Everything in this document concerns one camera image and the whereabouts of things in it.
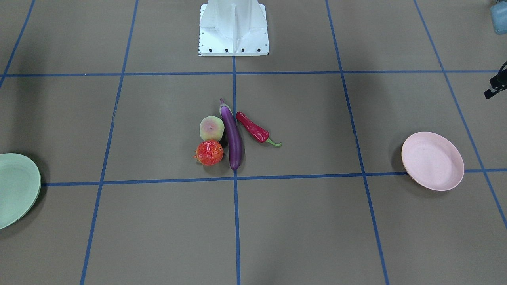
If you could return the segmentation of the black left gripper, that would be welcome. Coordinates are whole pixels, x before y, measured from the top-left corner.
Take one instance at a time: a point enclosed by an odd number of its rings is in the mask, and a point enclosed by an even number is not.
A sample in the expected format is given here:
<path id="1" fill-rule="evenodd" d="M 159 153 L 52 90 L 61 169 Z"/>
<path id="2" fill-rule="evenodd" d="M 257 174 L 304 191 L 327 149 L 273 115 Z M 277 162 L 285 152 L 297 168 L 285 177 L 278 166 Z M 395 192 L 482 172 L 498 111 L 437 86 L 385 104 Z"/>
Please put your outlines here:
<path id="1" fill-rule="evenodd" d="M 489 79 L 489 89 L 484 92 L 485 99 L 490 99 L 494 95 L 507 89 L 507 62 L 499 69 L 498 73 Z"/>

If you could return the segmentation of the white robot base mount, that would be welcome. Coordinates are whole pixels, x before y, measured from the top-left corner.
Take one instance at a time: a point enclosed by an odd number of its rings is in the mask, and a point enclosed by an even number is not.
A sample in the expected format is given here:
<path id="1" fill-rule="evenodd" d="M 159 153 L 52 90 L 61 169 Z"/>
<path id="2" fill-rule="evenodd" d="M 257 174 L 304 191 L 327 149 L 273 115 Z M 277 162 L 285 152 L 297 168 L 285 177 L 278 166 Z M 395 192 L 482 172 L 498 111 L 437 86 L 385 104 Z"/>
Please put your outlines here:
<path id="1" fill-rule="evenodd" d="M 269 54 L 266 7 L 257 0 L 209 0 L 200 7 L 199 28 L 199 56 Z"/>

